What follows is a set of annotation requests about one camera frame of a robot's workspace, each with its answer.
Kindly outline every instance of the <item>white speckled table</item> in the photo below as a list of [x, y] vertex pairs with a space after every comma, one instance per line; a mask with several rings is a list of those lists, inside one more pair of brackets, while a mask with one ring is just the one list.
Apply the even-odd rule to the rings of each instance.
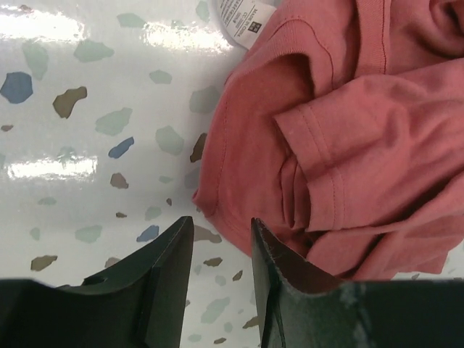
[[[257, 347], [251, 262], [191, 203], [232, 47], [204, 0], [0, 0], [0, 278], [78, 285], [192, 215], [182, 347]], [[464, 276], [462, 246], [441, 277]], [[401, 275], [403, 278], [427, 275]]]

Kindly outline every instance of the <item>white tag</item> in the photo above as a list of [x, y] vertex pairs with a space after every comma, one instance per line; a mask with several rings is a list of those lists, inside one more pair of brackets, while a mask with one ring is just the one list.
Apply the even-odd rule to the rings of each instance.
[[273, 15], [274, 6], [254, 0], [216, 0], [225, 30], [238, 44], [250, 49]]

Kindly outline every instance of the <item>clothing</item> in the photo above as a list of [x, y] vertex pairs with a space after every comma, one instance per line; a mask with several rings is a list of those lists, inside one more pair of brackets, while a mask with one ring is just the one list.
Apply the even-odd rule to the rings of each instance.
[[194, 202], [342, 278], [440, 273], [464, 237], [464, 1], [285, 0], [232, 72]]

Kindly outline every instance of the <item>brown speckle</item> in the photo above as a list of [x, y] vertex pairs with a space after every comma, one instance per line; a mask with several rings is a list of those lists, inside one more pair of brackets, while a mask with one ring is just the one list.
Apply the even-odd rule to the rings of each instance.
[[244, 274], [244, 271], [241, 270], [240, 272], [238, 272], [233, 278], [232, 278], [232, 281], [239, 281], [241, 279], [241, 277], [243, 276]]
[[111, 186], [116, 187], [118, 189], [127, 189], [129, 187], [128, 182], [125, 180], [123, 174], [115, 173], [111, 175]]
[[253, 328], [255, 326], [258, 326], [259, 324], [260, 323], [258, 321], [258, 317], [253, 317], [246, 322], [243, 328]]
[[213, 258], [213, 259], [206, 260], [206, 261], [204, 261], [203, 263], [204, 263], [206, 266], [217, 267], [217, 266], [220, 265], [222, 262], [223, 262], [223, 259], [221, 259], [220, 257], [215, 257], [215, 258]]
[[29, 6], [26, 6], [26, 5], [21, 5], [20, 10], [23, 11], [23, 12], [32, 12], [33, 11]]
[[220, 339], [215, 340], [215, 344], [222, 344], [222, 343], [224, 343], [225, 341], [227, 341], [227, 339], [225, 339], [225, 338], [223, 337], [223, 338], [220, 338]]
[[204, 227], [195, 225], [194, 241], [210, 241], [213, 244], [219, 244], [223, 239], [220, 235], [214, 234]]
[[53, 108], [61, 118], [69, 118], [75, 103], [87, 97], [87, 88], [68, 89], [53, 101]]
[[198, 140], [196, 141], [196, 144], [194, 146], [194, 150], [190, 155], [190, 162], [195, 163], [196, 161], [199, 161], [202, 158], [205, 141], [206, 133], [202, 133], [200, 137], [198, 137]]
[[57, 259], [58, 259], [58, 256], [56, 255], [37, 256], [34, 260], [30, 262], [30, 270], [40, 272], [41, 270], [44, 270], [45, 268], [50, 266]]
[[121, 261], [121, 259], [118, 259], [117, 257], [110, 257], [104, 264], [104, 267], [105, 268], [108, 268], [108, 267], [111, 267], [113, 266], [114, 264], [118, 263], [119, 261]]
[[11, 129], [13, 129], [13, 125], [3, 125], [0, 129], [4, 132], [8, 132], [10, 131]]

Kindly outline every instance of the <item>white label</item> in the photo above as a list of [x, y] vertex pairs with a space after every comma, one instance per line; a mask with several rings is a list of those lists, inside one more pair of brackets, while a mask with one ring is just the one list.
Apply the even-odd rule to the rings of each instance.
[[253, 0], [216, 0], [225, 30], [236, 43], [250, 49], [273, 15], [274, 6]]

